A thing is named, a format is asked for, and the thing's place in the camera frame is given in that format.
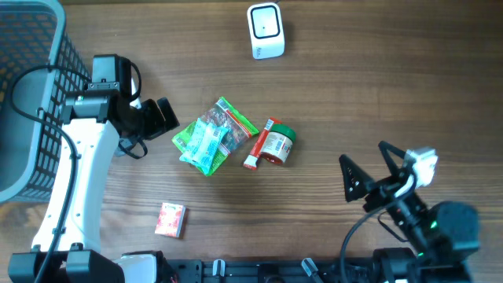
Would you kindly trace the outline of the teal packet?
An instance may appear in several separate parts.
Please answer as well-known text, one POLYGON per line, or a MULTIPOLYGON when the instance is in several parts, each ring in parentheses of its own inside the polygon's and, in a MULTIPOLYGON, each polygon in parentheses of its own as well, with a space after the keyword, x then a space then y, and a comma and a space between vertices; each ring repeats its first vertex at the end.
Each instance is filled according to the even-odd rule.
POLYGON ((225 127, 198 119, 179 160, 198 167, 205 175, 210 175, 218 148, 228 131, 225 127))

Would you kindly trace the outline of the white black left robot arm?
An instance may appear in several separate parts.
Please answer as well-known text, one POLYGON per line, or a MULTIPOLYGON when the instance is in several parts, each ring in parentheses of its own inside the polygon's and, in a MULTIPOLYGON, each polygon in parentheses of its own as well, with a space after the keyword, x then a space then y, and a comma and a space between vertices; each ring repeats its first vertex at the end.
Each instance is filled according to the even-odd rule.
POLYGON ((11 256, 8 275, 14 282, 176 282, 177 272, 161 251, 130 252, 117 260, 100 253, 100 217, 108 167, 116 150, 138 155, 121 145, 146 141, 178 127, 169 101, 138 100, 132 86, 138 66, 117 54, 97 55, 93 72, 76 72, 82 90, 70 91, 60 106, 63 148, 46 216, 31 250, 11 256))

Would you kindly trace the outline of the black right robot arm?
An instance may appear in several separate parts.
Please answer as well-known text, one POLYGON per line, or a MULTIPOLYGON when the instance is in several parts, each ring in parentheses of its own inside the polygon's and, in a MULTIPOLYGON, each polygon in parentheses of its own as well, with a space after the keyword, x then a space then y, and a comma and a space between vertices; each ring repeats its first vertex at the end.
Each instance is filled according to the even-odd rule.
POLYGON ((339 274, 343 282, 470 282, 466 259, 479 250, 479 217, 466 203, 443 201, 432 208, 417 195, 435 175, 438 156, 432 147, 401 150, 378 145, 389 176, 374 180, 349 156, 339 158, 347 202, 363 199, 365 215, 343 240, 339 274), (381 248, 365 264, 349 263, 351 237, 368 219, 388 213, 400 229, 395 238, 409 248, 381 248))

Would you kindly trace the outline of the green lid jar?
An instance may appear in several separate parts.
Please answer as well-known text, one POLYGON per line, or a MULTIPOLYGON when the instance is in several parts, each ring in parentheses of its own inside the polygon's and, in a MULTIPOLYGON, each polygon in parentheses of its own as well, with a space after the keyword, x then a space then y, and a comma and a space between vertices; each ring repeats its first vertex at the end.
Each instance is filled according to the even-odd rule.
POLYGON ((266 136, 260 156, 272 164, 282 165, 288 159, 296 141, 296 132, 284 125, 274 124, 266 136))

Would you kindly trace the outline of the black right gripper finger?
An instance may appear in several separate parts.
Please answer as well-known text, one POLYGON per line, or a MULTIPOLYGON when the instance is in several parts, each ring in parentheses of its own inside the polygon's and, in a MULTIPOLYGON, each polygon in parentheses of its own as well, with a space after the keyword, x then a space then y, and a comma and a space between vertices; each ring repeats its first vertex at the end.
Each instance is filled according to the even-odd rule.
POLYGON ((392 155, 395 155, 404 160, 406 152, 388 143, 387 141, 381 141, 378 144, 378 147, 391 175, 395 177, 404 177, 405 173, 403 169, 399 168, 396 162, 394 162, 392 155))
POLYGON ((343 174, 344 196, 346 202, 365 197, 373 190, 373 178, 363 171, 349 156, 339 158, 343 174))

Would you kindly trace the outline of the pink tissue pack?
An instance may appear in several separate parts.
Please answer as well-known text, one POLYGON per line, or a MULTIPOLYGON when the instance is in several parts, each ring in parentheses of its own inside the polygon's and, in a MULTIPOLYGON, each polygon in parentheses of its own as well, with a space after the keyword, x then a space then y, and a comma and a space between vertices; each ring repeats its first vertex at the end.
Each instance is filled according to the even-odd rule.
POLYGON ((180 238, 186 207, 181 204, 162 203, 157 220, 155 234, 180 238))

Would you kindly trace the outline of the red stick packet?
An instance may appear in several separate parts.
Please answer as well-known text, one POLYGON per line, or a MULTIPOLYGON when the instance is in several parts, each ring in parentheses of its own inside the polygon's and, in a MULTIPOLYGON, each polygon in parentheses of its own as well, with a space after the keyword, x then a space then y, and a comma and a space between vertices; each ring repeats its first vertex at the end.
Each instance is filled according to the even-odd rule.
POLYGON ((256 143, 254 144, 253 148, 251 149, 251 152, 248 154, 247 158, 243 162, 243 166, 245 168, 251 169, 251 170, 257 169, 263 144, 267 138, 267 135, 270 133, 270 129, 275 124, 282 124, 282 122, 279 119, 276 119, 273 117, 270 117, 267 120, 266 126, 263 128, 256 143))

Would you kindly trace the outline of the green snack packet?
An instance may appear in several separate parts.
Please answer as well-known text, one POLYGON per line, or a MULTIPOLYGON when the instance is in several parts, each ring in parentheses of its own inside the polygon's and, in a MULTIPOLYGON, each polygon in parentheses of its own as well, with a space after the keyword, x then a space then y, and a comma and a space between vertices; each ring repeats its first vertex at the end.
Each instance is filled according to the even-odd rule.
MULTIPOLYGON (((213 175, 230 153, 236 151, 236 149, 241 147, 249 138, 259 132, 259 130, 244 115, 240 114, 224 97, 220 97, 217 102, 198 119, 203 120, 205 123, 214 123, 218 127, 225 127, 229 130, 216 153, 216 161, 211 168, 213 172, 206 176, 213 175)), ((192 122, 172 138, 173 143, 182 153, 193 133, 196 121, 192 122)))

